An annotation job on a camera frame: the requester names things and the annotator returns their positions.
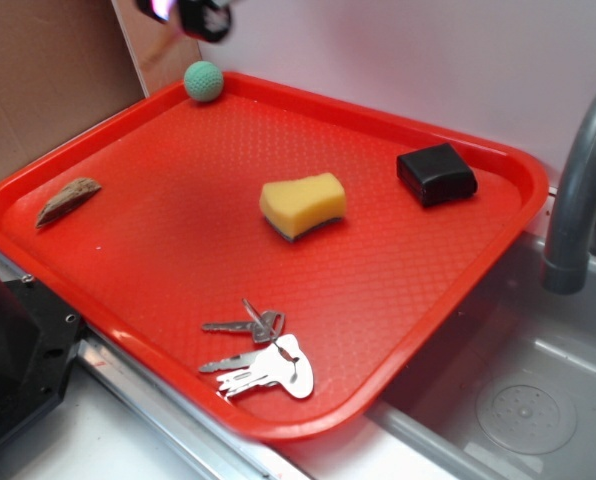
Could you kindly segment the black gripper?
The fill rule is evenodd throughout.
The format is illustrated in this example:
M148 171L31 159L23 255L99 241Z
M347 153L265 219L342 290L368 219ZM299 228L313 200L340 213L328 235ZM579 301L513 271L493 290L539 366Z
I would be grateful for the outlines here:
M219 43L231 32L233 1L137 0L135 6L147 17L171 27L174 33L208 43Z

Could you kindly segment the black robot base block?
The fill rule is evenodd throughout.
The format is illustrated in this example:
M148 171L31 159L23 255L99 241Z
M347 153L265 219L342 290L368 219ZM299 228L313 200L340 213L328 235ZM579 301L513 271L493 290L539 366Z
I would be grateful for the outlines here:
M62 402L82 330L42 282L0 279L0 447Z

